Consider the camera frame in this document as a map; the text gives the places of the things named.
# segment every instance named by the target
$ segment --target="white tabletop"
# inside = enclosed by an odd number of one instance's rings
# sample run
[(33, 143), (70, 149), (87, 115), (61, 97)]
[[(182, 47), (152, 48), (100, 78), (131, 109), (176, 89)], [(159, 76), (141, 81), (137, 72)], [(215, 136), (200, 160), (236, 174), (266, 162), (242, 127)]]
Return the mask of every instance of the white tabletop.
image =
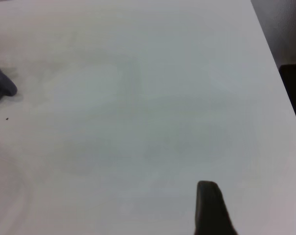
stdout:
[(296, 235), (296, 117), (248, 0), (0, 2), (0, 235)]

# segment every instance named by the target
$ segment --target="white table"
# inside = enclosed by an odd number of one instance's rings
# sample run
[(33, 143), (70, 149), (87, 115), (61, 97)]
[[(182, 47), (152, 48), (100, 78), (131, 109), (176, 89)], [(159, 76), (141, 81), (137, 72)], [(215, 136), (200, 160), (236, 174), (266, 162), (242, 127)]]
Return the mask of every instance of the white table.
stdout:
[(296, 117), (248, 0), (0, 2), (0, 235), (296, 235)]

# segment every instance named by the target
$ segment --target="gray wall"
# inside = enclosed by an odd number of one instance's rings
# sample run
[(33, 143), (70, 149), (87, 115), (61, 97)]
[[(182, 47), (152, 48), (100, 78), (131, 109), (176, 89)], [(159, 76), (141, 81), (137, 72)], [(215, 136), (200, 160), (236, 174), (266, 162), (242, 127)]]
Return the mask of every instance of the gray wall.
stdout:
[(296, 63), (296, 0), (251, 0), (279, 67)]

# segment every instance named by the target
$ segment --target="table surface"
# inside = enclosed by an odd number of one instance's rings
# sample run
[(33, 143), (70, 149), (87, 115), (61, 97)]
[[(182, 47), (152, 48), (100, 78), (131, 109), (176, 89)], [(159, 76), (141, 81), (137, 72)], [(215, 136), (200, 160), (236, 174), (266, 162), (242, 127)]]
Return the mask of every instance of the table surface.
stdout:
[(250, 1), (3, 1), (0, 67), (1, 235), (191, 235), (199, 180), (240, 235), (296, 235), (296, 117)]

